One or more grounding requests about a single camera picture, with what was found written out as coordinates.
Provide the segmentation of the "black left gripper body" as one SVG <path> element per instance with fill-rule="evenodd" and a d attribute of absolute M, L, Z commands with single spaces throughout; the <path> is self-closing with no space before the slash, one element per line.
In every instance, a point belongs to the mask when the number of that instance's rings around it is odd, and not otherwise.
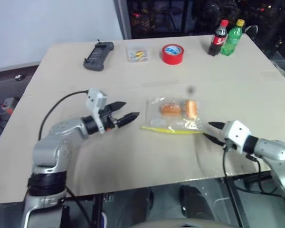
<path fill-rule="evenodd" d="M 106 105 L 103 110 L 99 111 L 99 117 L 106 132 L 117 127 L 117 119 L 112 116 L 116 110 L 115 105 Z"/>

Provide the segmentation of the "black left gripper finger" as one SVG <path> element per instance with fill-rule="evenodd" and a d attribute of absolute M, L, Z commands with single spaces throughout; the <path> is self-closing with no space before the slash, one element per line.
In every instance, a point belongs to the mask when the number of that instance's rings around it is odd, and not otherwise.
<path fill-rule="evenodd" d="M 126 102 L 117 101 L 117 102 L 113 102 L 111 104 L 106 105 L 106 107 L 109 109 L 110 112 L 115 112 L 121 109 L 125 105 L 126 105 Z"/>
<path fill-rule="evenodd" d="M 131 112 L 129 114 L 124 115 L 122 118 L 117 119 L 117 127 L 121 128 L 129 123 L 131 123 L 132 121 L 134 121 L 138 116 L 139 116 L 139 112 Z"/>

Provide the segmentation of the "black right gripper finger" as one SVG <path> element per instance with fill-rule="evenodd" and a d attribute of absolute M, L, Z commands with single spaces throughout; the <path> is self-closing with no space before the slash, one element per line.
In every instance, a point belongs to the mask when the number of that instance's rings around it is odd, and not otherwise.
<path fill-rule="evenodd" d="M 207 134 L 207 133 L 204 133 L 203 135 L 204 135 L 207 139 L 209 139 L 211 142 L 213 142 L 213 143 L 215 143 L 215 144 L 217 144 L 217 145 L 219 145 L 219 146 L 224 146 L 224 145 L 225 145 L 224 142 L 221 142 L 218 138 L 216 138 L 216 137 L 214 137 L 214 136 L 211 136 L 211 135 L 209 135 L 209 134 Z"/>
<path fill-rule="evenodd" d="M 208 124 L 220 130 L 223 130 L 225 126 L 225 123 L 223 122 L 208 122 Z"/>

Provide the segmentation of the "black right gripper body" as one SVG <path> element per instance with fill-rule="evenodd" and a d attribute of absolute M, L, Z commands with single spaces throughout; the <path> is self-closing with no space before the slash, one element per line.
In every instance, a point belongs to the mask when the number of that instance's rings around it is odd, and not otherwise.
<path fill-rule="evenodd" d="M 236 150 L 237 146 L 234 144 L 233 141 L 231 141 L 230 139 L 227 139 L 224 145 L 224 150 L 230 150 L 230 149 Z"/>

